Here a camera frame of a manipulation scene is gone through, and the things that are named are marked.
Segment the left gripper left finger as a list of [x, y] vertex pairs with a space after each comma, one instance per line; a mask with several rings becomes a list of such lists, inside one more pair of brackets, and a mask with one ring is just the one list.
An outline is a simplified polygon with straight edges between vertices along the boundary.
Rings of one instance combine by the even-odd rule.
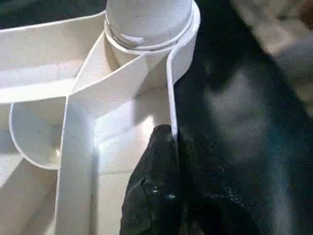
[[170, 125], [153, 129], [129, 178], [121, 212], [121, 235], [179, 234], [182, 190]]

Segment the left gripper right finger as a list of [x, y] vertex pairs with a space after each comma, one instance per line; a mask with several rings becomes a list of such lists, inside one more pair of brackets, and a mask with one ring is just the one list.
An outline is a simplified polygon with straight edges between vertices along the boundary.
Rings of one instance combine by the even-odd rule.
[[203, 235], [256, 235], [258, 227], [218, 150], [203, 135], [189, 128], [179, 130], [179, 171], [189, 229]]

